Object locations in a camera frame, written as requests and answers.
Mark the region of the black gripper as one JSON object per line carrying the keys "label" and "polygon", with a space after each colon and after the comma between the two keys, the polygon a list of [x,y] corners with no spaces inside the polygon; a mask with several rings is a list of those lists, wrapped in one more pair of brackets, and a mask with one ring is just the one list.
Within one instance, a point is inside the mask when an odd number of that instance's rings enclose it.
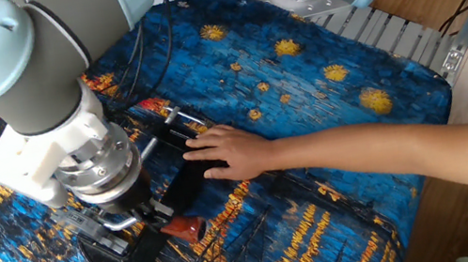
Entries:
{"label": "black gripper", "polygon": [[[151,198],[152,191],[150,183],[150,174],[143,169],[138,179],[128,191],[115,200],[101,204],[101,208],[112,214],[127,213],[130,210],[134,210],[134,216],[143,224],[149,225],[150,227],[157,224],[155,216],[163,220],[171,219],[175,213],[174,209]],[[151,205],[152,210],[147,207],[138,207],[147,202]]]}

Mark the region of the person's hand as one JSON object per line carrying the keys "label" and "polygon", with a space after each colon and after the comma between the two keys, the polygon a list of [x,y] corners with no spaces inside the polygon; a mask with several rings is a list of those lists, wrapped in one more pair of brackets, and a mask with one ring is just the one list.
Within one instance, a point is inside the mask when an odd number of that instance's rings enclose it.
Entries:
{"label": "person's hand", "polygon": [[186,161],[222,161],[226,166],[206,170],[205,178],[244,180],[272,171],[274,144],[253,133],[216,125],[186,142]]}

